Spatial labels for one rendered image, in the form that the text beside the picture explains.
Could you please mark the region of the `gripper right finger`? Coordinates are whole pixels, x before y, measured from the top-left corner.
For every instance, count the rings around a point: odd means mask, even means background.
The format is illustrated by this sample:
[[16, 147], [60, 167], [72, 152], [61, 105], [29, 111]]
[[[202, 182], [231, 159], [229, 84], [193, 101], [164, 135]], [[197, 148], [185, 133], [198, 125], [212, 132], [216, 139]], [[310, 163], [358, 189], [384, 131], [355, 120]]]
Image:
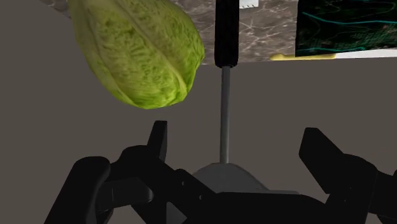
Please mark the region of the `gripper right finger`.
[[314, 127], [305, 128], [298, 154], [328, 195], [326, 213], [333, 224], [365, 224], [369, 213], [381, 224], [397, 224], [397, 170], [386, 174], [342, 152]]

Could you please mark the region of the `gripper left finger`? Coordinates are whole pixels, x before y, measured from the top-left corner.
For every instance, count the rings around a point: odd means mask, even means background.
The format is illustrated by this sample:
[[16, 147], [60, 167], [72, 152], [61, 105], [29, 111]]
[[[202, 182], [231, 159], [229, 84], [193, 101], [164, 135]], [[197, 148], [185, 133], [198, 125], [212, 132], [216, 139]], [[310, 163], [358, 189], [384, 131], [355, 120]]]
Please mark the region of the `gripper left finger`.
[[153, 124], [147, 144], [124, 149], [116, 162], [85, 157], [72, 166], [44, 224], [108, 224], [114, 209], [131, 206], [145, 224], [167, 224], [167, 205], [185, 220], [211, 224], [214, 192], [165, 162], [167, 122]]

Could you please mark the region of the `green lettuce head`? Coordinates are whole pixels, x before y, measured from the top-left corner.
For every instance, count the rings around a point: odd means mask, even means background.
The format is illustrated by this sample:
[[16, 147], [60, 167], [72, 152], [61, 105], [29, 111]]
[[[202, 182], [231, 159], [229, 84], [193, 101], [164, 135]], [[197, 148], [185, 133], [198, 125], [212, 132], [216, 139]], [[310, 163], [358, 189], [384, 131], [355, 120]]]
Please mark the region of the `green lettuce head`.
[[157, 109], [185, 100], [204, 44], [171, 0], [67, 0], [89, 68], [118, 100]]

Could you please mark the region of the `yellow elongated object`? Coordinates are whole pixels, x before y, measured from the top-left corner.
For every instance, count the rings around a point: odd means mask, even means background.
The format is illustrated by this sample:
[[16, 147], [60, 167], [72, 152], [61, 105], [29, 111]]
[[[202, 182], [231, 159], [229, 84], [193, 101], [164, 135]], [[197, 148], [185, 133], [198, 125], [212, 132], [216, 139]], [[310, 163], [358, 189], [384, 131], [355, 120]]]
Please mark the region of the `yellow elongated object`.
[[291, 61], [291, 60], [332, 60], [336, 58], [336, 53], [321, 54], [321, 55], [307, 55], [307, 56], [296, 56], [293, 54], [282, 54], [277, 53], [269, 57], [271, 61]]

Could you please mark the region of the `white ridged object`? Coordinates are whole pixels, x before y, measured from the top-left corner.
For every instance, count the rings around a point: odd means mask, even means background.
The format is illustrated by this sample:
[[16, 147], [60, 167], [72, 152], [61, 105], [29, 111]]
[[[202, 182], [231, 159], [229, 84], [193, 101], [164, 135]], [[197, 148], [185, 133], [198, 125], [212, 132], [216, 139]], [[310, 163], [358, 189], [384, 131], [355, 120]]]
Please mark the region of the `white ridged object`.
[[259, 0], [239, 0], [239, 8], [241, 10], [248, 8], [257, 8], [259, 6]]

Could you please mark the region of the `black-handled grey spatula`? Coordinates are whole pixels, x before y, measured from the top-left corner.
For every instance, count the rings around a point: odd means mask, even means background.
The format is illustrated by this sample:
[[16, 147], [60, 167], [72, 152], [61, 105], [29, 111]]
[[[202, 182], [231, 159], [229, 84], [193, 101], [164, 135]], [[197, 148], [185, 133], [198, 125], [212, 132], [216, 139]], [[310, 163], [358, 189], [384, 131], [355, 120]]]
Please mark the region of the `black-handled grey spatula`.
[[209, 164], [193, 176], [216, 193], [278, 193], [292, 190], [270, 190], [250, 172], [229, 159], [230, 137], [230, 71], [239, 61], [239, 0], [216, 0], [214, 62], [221, 69], [219, 162]]

